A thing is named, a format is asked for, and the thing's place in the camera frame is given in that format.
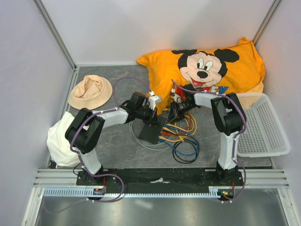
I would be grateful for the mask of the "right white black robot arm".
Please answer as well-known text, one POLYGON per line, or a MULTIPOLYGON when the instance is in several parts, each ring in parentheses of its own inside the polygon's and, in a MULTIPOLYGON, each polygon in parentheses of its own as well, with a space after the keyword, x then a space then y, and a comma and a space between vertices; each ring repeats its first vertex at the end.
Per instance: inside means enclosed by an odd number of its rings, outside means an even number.
POLYGON ((246 116, 235 93, 228 95, 195 93, 188 94, 181 102, 172 101, 167 123, 175 123, 195 107, 212 109, 214 124, 221 135, 221 150, 216 164, 215 179, 220 185, 227 185, 240 177, 237 163, 238 138, 246 128, 246 116))

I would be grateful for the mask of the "black network switch box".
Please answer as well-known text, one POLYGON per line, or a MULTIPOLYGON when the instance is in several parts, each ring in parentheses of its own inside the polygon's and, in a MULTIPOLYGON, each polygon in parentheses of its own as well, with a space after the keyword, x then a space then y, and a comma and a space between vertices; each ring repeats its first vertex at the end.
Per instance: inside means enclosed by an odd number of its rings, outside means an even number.
POLYGON ((138 138, 142 141, 156 145, 158 142, 158 137, 161 135, 161 131, 163 129, 163 126, 165 125, 166 118, 162 116, 158 116, 158 121, 159 121, 158 126, 144 125, 138 138))

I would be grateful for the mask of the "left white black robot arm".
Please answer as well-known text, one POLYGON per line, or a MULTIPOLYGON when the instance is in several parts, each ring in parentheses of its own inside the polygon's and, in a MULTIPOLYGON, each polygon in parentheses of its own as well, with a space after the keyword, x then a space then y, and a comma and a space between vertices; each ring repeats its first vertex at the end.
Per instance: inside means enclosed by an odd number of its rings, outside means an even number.
POLYGON ((95 150, 102 130, 140 119, 144 123, 140 139, 156 144, 165 123, 164 118, 157 116, 157 104, 160 102, 161 97, 154 92, 150 92, 149 97, 135 92, 129 100, 113 109, 92 112, 82 108, 78 112, 68 127, 65 138, 70 143, 70 150, 79 156, 91 184, 99 185, 103 181, 103 166, 95 150))

